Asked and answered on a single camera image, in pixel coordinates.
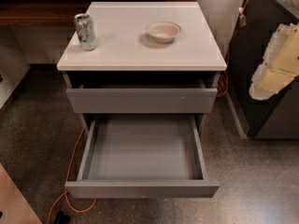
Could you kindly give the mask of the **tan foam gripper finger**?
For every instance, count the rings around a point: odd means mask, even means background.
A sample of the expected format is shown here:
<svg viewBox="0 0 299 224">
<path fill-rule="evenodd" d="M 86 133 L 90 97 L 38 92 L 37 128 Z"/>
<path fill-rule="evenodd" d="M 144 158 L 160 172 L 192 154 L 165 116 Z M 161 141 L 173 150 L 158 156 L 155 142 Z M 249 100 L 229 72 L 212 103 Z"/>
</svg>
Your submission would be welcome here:
<svg viewBox="0 0 299 224">
<path fill-rule="evenodd" d="M 254 72 L 249 95 L 267 100 L 299 76 L 299 25 L 280 24 L 272 34 L 263 62 Z"/>
</svg>

